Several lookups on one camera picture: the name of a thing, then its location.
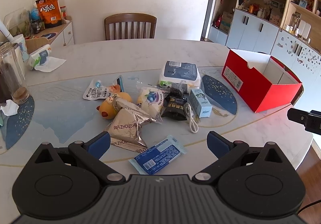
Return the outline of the white wall cabinet unit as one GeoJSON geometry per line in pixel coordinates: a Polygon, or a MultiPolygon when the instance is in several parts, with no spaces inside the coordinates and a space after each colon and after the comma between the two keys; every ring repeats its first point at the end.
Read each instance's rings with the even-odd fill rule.
{"type": "Polygon", "coordinates": [[[204,38],[282,61],[302,81],[296,108],[320,110],[320,0],[209,0],[204,38]]]}

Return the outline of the orange snack bag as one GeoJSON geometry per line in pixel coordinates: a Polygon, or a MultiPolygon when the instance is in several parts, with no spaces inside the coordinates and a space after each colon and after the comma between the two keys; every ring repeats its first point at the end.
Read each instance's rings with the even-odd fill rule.
{"type": "Polygon", "coordinates": [[[62,25],[58,0],[36,0],[35,3],[45,28],[53,28],[62,25]]]}

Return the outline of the silver foil snack bag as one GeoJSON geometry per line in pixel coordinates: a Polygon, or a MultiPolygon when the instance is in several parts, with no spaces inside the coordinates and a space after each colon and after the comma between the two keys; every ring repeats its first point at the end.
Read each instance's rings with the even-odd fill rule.
{"type": "Polygon", "coordinates": [[[161,123],[160,114],[151,115],[121,97],[113,100],[113,107],[118,113],[105,129],[111,137],[111,144],[132,152],[145,152],[147,145],[141,138],[141,129],[149,123],[161,123]]]}

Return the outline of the blue wafer snack packet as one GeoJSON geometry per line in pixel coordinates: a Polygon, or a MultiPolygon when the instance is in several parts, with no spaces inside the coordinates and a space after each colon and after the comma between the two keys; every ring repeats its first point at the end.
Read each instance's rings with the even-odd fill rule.
{"type": "Polygon", "coordinates": [[[141,175],[154,175],[182,154],[186,154],[184,146],[169,135],[129,162],[141,175]]]}

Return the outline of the white sideboard cabinet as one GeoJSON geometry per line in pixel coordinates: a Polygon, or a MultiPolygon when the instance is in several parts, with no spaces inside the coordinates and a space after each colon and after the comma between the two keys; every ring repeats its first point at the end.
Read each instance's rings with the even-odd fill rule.
{"type": "Polygon", "coordinates": [[[45,29],[32,35],[30,39],[25,40],[25,44],[28,53],[32,53],[46,44],[49,44],[52,49],[74,45],[71,16],[67,16],[65,23],[60,26],[45,29]]]}

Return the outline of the crumpled white tissue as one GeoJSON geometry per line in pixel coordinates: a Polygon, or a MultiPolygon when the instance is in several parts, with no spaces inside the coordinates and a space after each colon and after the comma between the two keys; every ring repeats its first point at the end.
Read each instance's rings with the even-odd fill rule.
{"type": "Polygon", "coordinates": [[[6,104],[1,106],[1,111],[7,117],[14,116],[17,114],[19,105],[12,100],[6,100],[6,104]]]}

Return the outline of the blueberry bread packet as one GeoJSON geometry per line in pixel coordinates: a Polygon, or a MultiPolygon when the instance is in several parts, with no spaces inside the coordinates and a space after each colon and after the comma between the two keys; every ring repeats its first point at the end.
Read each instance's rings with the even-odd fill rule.
{"type": "Polygon", "coordinates": [[[136,101],[137,106],[148,113],[156,122],[161,123],[161,112],[167,93],[157,87],[143,84],[142,82],[137,82],[137,88],[139,90],[136,101]]]}

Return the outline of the wooden chair at far side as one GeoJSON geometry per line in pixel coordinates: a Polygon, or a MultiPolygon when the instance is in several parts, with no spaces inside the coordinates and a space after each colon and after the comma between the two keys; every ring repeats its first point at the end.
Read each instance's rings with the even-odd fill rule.
{"type": "Polygon", "coordinates": [[[104,20],[105,40],[153,39],[157,18],[143,13],[122,13],[104,20]]]}

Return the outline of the yellow duck toy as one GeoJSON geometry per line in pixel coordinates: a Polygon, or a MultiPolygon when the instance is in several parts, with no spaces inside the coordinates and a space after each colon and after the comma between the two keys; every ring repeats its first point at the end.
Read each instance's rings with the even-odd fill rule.
{"type": "Polygon", "coordinates": [[[129,102],[132,102],[132,98],[128,93],[122,91],[119,84],[107,87],[107,97],[97,106],[96,109],[99,111],[100,115],[106,120],[112,120],[117,115],[118,111],[113,106],[113,100],[116,97],[121,97],[129,102]]]}

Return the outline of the left dark blue placemat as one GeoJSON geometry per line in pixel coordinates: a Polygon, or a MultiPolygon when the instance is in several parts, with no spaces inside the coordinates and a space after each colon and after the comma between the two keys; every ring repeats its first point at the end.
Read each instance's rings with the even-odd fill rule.
{"type": "Polygon", "coordinates": [[[5,116],[1,111],[1,154],[12,148],[27,130],[34,114],[34,99],[29,96],[16,115],[5,116]]]}

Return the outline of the red cardboard box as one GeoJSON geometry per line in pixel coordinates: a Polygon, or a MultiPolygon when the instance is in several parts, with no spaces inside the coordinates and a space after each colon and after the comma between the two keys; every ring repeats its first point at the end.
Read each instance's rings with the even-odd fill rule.
{"type": "Polygon", "coordinates": [[[265,53],[230,49],[222,76],[254,113],[294,105],[304,92],[294,72],[265,53]]]}

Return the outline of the printed paper cup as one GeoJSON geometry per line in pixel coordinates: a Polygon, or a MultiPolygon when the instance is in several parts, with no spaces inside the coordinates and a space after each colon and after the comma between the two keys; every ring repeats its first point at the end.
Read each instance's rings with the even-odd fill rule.
{"type": "Polygon", "coordinates": [[[22,55],[22,59],[24,62],[27,62],[29,59],[29,54],[27,52],[27,45],[26,45],[26,41],[24,38],[23,34],[19,34],[13,37],[13,41],[11,42],[12,44],[17,43],[20,51],[21,51],[21,55],[22,55]]]}

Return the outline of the blue white tissue pack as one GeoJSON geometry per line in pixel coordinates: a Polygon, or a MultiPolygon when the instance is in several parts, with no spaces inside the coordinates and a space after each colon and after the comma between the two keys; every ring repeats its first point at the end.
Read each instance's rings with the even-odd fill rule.
{"type": "Polygon", "coordinates": [[[163,66],[158,84],[162,88],[181,86],[185,93],[200,88],[201,77],[196,64],[167,61],[163,66]]]}

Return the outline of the light blue toothpaste box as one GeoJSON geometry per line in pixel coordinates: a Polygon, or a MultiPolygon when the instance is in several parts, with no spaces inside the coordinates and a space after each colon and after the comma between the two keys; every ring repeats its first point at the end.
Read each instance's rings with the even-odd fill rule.
{"type": "Polygon", "coordinates": [[[199,118],[208,118],[211,116],[212,105],[201,89],[190,89],[189,102],[199,118]]]}

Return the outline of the white squid snack pouch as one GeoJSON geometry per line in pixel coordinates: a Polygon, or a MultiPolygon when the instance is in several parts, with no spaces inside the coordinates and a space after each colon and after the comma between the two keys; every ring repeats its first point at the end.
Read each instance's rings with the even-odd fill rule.
{"type": "Polygon", "coordinates": [[[83,99],[88,101],[95,101],[100,99],[106,99],[112,94],[118,94],[124,92],[123,78],[118,76],[110,86],[104,86],[98,79],[93,79],[83,94],[83,99]]]}

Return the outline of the black snack packet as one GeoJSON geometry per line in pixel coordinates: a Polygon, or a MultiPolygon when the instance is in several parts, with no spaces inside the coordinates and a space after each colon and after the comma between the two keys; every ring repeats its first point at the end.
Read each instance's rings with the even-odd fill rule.
{"type": "Polygon", "coordinates": [[[184,97],[182,90],[170,88],[164,100],[161,117],[167,117],[175,121],[186,121],[187,117],[184,111],[186,103],[187,99],[184,97]]]}

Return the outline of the glass jar with cork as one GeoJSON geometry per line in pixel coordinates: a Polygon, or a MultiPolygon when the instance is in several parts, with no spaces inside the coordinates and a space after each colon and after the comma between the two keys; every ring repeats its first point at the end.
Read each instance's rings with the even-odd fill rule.
{"type": "Polygon", "coordinates": [[[18,105],[23,104],[29,97],[29,90],[11,42],[1,45],[1,74],[12,100],[18,105]]]}

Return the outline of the tissue pack with sheet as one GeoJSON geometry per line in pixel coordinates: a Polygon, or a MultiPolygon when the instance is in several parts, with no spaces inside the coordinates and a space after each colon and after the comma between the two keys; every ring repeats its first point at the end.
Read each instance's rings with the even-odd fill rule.
{"type": "Polygon", "coordinates": [[[66,60],[51,56],[52,48],[46,44],[29,55],[27,68],[40,72],[52,72],[63,65],[66,60]]]}

